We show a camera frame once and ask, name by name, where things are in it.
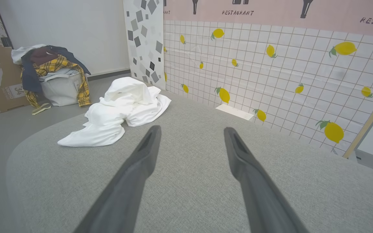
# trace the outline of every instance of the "white laundry basket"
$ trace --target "white laundry basket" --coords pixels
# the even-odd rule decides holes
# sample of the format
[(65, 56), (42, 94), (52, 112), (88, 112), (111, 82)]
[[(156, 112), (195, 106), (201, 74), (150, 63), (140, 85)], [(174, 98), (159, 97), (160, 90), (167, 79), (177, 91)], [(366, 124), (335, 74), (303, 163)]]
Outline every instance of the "white laundry basket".
[(77, 94), (82, 83), (81, 74), (53, 75), (41, 82), (44, 96), (54, 106), (77, 103)]

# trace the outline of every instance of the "gray sofa cushion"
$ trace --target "gray sofa cushion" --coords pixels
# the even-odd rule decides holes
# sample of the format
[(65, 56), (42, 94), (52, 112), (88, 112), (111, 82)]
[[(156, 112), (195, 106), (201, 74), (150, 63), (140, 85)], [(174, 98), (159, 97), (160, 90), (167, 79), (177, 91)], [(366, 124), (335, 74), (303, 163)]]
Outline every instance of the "gray sofa cushion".
[(373, 170), (197, 102), (172, 99), (156, 121), (115, 144), (67, 148), (83, 115), (22, 142), (7, 165), (10, 199), (28, 232), (72, 232), (151, 125), (162, 140), (136, 232), (249, 232), (223, 130), (235, 128), (311, 232), (373, 232)]

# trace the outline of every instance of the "wooden frame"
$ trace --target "wooden frame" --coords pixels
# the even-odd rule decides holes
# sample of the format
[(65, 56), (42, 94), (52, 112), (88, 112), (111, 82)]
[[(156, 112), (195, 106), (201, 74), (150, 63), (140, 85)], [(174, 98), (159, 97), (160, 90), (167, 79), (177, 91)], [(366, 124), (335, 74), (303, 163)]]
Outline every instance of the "wooden frame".
[(349, 155), (354, 151), (354, 149), (358, 146), (361, 139), (364, 137), (365, 133), (368, 131), (369, 127), (373, 123), (373, 111), (372, 114), (369, 116), (367, 122), (364, 124), (364, 127), (362, 127), (359, 134), (356, 136), (355, 140), (352, 142), (351, 146), (348, 148), (348, 150), (343, 155), (343, 158), (348, 158)]

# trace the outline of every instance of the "white towel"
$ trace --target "white towel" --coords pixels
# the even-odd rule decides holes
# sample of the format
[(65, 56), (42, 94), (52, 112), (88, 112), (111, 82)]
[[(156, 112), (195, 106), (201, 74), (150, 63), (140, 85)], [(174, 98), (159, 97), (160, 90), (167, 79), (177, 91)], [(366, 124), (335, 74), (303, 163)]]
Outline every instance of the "white towel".
[(125, 119), (130, 127), (155, 121), (168, 108), (171, 100), (157, 87), (147, 87), (131, 77), (118, 78), (100, 102), (90, 106), (84, 129), (72, 132), (58, 141), (61, 146), (106, 146), (125, 133)]

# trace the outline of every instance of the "white tiled backdrop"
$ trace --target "white tiled backdrop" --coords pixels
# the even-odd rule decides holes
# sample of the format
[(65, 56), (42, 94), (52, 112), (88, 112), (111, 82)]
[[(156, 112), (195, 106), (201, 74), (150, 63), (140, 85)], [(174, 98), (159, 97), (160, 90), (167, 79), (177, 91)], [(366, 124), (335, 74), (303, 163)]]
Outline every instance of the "white tiled backdrop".
[[(221, 28), (225, 35), (211, 40)], [(179, 41), (184, 35), (186, 44)], [(333, 46), (351, 41), (349, 56), (329, 57)], [(277, 57), (266, 55), (272, 45)], [(216, 87), (230, 93), (228, 105), (253, 113), (255, 124), (342, 156), (373, 111), (373, 36), (309, 28), (220, 22), (164, 21), (166, 89), (211, 107), (221, 104)], [(239, 64), (231, 63), (236, 59)], [(204, 68), (199, 69), (200, 62)], [(301, 94), (295, 94), (299, 83)], [(182, 90), (181, 84), (189, 88)], [(338, 144), (315, 124), (330, 120), (343, 128)]]

